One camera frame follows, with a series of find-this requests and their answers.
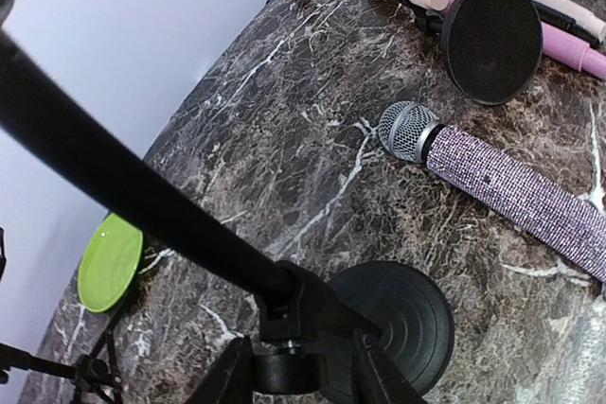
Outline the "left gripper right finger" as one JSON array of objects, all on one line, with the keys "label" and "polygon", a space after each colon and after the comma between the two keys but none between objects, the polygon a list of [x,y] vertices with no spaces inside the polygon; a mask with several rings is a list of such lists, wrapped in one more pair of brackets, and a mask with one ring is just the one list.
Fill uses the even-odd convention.
[{"label": "left gripper right finger", "polygon": [[352,397],[354,403],[426,403],[378,342],[362,330],[355,330],[352,337]]}]

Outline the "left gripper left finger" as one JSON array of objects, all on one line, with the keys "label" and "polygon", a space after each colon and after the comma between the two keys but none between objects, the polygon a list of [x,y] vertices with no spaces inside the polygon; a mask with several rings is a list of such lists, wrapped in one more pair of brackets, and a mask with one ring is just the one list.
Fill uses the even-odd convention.
[{"label": "left gripper left finger", "polygon": [[212,363],[187,404],[251,404],[253,347],[249,337],[234,338]]}]

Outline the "black tripod mic stand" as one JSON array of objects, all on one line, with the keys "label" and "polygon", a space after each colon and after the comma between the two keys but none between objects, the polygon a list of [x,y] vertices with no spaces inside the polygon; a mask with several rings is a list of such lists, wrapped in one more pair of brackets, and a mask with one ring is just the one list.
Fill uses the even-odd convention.
[{"label": "black tripod mic stand", "polygon": [[88,354],[72,364],[63,364],[33,356],[27,351],[1,344],[1,384],[9,382],[12,368],[34,371],[68,379],[74,385],[71,403],[81,403],[82,396],[96,395],[104,403],[122,403],[122,378],[117,366],[114,331],[120,317],[114,315]]}]

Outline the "purple glitter microphone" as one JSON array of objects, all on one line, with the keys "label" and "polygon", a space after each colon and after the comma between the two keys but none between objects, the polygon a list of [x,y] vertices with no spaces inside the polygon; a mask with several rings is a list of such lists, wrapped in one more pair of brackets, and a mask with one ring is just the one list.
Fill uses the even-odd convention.
[{"label": "purple glitter microphone", "polygon": [[416,102],[389,106],[378,135],[395,157],[425,165],[595,279],[605,279],[605,218],[589,203],[485,141],[443,124]]}]

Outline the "pink microphone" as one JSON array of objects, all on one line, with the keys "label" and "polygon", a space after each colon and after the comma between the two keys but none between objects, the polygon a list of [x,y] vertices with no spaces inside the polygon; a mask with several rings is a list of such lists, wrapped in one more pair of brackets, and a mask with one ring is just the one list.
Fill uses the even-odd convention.
[{"label": "pink microphone", "polygon": [[521,79],[534,72],[546,55],[579,72],[605,79],[605,55],[585,41],[542,21],[537,28],[522,31],[525,23],[509,26],[473,0],[449,0],[446,41],[447,56],[454,58],[453,69],[468,62],[474,74],[504,70],[509,79]]}]

